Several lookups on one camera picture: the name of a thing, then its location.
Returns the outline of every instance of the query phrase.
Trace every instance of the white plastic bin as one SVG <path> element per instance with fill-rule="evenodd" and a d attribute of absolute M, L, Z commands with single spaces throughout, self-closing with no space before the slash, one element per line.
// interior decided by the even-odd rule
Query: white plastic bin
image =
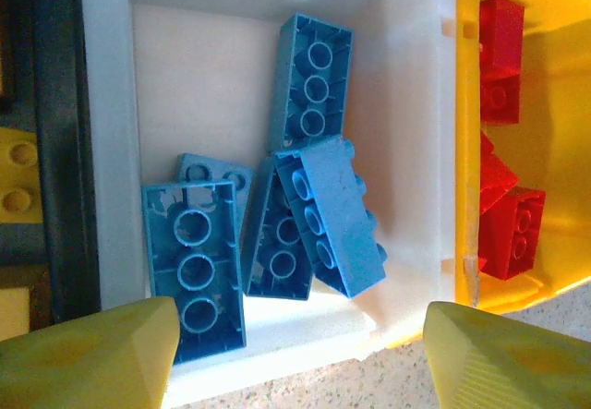
<path fill-rule="evenodd" d="M 149 293 L 140 184 L 178 154 L 257 167 L 279 28 L 296 11 L 355 31 L 346 135 L 388 278 L 354 302 L 245 299 L 247 348 L 175 366 L 164 405 L 363 358 L 454 299 L 455 0 L 83 0 L 103 308 Z"/>

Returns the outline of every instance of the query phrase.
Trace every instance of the red plastic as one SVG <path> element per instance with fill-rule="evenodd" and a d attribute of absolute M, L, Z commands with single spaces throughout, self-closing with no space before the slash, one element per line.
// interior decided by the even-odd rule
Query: red plastic
<path fill-rule="evenodd" d="M 480 121 L 492 125 L 519 123 L 519 75 L 480 82 Z"/>
<path fill-rule="evenodd" d="M 500 280 L 534 267 L 546 193 L 515 187 L 480 216 L 481 271 Z"/>
<path fill-rule="evenodd" d="M 507 192 L 517 186 L 519 178 L 494 153 L 492 142 L 480 133 L 480 215 L 488 211 Z"/>
<path fill-rule="evenodd" d="M 500 79 L 521 73 L 523 6 L 511 0 L 480 3 L 480 77 Z"/>

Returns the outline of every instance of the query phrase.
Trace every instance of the blue plastic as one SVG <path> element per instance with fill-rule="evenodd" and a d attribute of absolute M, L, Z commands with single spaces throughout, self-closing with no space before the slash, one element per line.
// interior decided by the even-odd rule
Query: blue plastic
<path fill-rule="evenodd" d="M 269 151 L 343 133 L 353 32 L 295 14 L 281 27 Z"/>
<path fill-rule="evenodd" d="M 179 157 L 177 180 L 188 181 L 219 181 L 229 180 L 235 184 L 236 216 L 238 229 L 242 229 L 244 215 L 248 205 L 248 195 L 255 171 L 235 162 L 223 162 L 214 158 L 184 153 Z"/>
<path fill-rule="evenodd" d="M 353 144 L 341 136 L 275 153 L 275 168 L 319 280 L 353 298 L 385 278 L 386 252 L 366 211 L 366 185 L 351 166 Z"/>
<path fill-rule="evenodd" d="M 175 363 L 246 345 L 235 185 L 191 182 L 142 188 L 153 295 L 175 299 Z"/>
<path fill-rule="evenodd" d="M 271 157 L 257 174 L 241 262 L 246 295 L 308 299 L 312 267 Z"/>

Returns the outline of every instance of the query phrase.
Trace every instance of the speckled surface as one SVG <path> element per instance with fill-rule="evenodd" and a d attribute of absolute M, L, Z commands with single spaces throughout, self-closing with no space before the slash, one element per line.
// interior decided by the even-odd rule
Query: speckled surface
<path fill-rule="evenodd" d="M 509 317 L 591 342 L 591 284 Z M 201 408 L 438 407 L 422 341 L 228 393 Z"/>

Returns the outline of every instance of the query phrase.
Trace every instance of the yellow storage container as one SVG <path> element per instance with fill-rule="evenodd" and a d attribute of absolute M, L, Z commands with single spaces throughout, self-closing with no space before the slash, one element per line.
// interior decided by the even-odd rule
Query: yellow storage container
<path fill-rule="evenodd" d="M 525 7 L 521 120 L 484 130 L 547 199 L 535 267 L 507 282 L 477 275 L 481 0 L 457 1 L 456 300 L 510 312 L 591 278 L 591 0 L 513 0 Z"/>

